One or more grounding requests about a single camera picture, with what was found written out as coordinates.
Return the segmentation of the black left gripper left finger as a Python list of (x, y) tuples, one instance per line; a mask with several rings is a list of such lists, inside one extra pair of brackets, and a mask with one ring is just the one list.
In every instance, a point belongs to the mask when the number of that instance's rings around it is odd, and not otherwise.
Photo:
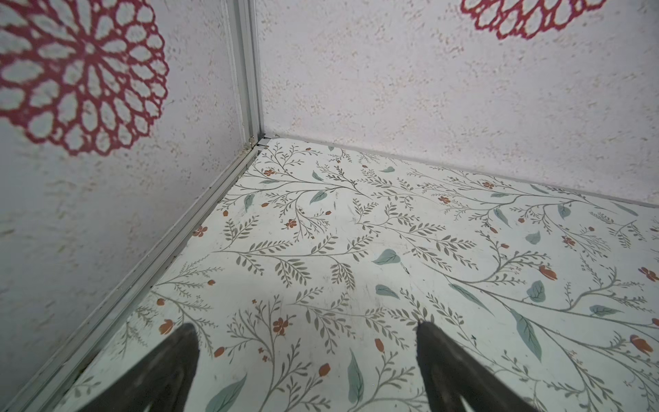
[(183, 324), (82, 411), (182, 411), (199, 355), (195, 327)]

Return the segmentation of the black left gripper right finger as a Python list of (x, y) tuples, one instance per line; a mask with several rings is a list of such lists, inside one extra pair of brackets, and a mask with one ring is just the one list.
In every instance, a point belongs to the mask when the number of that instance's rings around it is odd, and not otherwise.
[(431, 322), (416, 328), (416, 360), (432, 411), (532, 411), (534, 408)]

